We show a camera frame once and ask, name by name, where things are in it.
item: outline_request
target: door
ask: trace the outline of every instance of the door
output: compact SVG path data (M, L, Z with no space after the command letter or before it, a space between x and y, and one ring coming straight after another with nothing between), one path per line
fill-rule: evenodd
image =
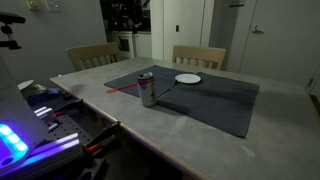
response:
M305 87L319 64L320 1L257 0L240 72Z
M204 4L205 0L164 0L164 60L172 60L174 45L200 46Z

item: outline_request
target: glowing blue light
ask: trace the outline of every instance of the glowing blue light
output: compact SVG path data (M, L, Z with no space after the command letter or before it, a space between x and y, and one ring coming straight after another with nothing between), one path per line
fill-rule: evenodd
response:
M0 133L5 136L8 136L12 133L12 130L6 125L0 125Z
M11 134L10 136L8 136L8 139L13 144L16 144L20 141L20 138L16 134Z
M28 146L24 142L20 142L20 143L16 144L16 148L19 151L25 151L28 149Z

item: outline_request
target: white wall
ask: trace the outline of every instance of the white wall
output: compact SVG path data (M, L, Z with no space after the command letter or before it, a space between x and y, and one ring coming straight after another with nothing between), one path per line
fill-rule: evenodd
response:
M0 0L0 12L26 18L25 24L11 26L22 49L0 48L0 56L18 83L34 79L51 86L50 77L74 71L67 47L106 42L99 0L61 2L63 12L52 13L45 0L39 0L40 11L29 10L25 0ZM7 37L0 33L0 40Z

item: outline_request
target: light switch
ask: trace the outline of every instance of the light switch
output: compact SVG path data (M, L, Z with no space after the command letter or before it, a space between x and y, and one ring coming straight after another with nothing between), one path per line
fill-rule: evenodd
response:
M38 0L27 0L27 4L31 10L40 10L40 4Z
M62 12L61 0L46 0L46 4L50 12Z

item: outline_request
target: blue led light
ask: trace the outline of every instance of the blue led light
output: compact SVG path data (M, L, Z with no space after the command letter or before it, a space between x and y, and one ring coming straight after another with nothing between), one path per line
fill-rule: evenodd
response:
M15 153L17 150L17 153L28 150L28 146L7 125L0 124L0 138L11 149L12 153Z
M11 134L7 138L13 144L16 144L16 143L18 143L20 141L20 138L16 134Z
M28 149L28 146L24 142L20 142L20 143L16 144L16 148L19 151L25 151Z
M12 133L12 130L8 126L0 124L0 133L8 136Z

